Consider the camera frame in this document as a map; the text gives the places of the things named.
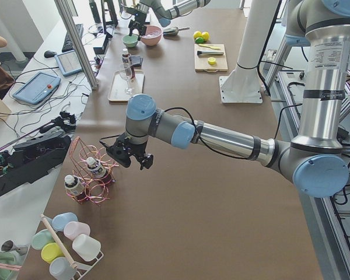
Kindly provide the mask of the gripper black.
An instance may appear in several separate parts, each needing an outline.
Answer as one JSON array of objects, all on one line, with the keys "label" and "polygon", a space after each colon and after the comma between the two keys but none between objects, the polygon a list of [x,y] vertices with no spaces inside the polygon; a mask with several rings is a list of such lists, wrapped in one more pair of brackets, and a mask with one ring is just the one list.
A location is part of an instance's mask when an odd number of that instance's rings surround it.
[{"label": "gripper black", "polygon": [[131,165],[131,156],[140,164],[140,170],[149,169],[153,165],[153,155],[146,154],[147,142],[135,144],[131,141],[131,138],[124,133],[121,134],[115,141],[115,143],[106,148],[106,152],[109,157],[113,158],[121,166],[128,168]]},{"label": "gripper black", "polygon": [[140,41],[141,38],[146,35],[147,27],[145,26],[145,22],[146,22],[148,10],[149,10],[148,7],[134,7],[134,8],[128,7],[125,9],[127,13],[135,17],[134,20],[130,20],[128,25],[128,28],[130,30],[129,36],[132,36],[133,31],[137,30],[138,41]]}]

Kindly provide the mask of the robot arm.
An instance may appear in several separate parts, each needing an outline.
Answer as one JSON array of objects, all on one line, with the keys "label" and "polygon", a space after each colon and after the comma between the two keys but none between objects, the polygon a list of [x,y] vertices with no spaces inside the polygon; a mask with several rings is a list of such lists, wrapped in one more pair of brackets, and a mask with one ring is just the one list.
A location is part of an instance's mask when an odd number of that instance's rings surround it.
[{"label": "robot arm", "polygon": [[128,101],[125,131],[107,147],[107,154],[124,167],[135,158],[142,168],[149,168],[153,163],[145,151],[149,137],[181,149],[202,143],[230,158],[259,161],[312,197],[341,191],[349,179],[337,129],[350,54],[350,1],[292,2],[286,32],[310,44],[299,132],[290,142],[171,115],[157,108],[150,96],[137,94]]},{"label": "robot arm", "polygon": [[188,0],[182,1],[178,4],[174,4],[171,8],[165,9],[158,0],[139,1],[133,8],[126,8],[126,12],[134,16],[131,19],[128,28],[128,35],[131,36],[134,30],[138,31],[138,40],[146,34],[145,20],[149,10],[151,9],[158,22],[162,27],[168,26],[175,18],[185,16],[192,12],[194,9],[205,7],[210,3],[210,0]]}]

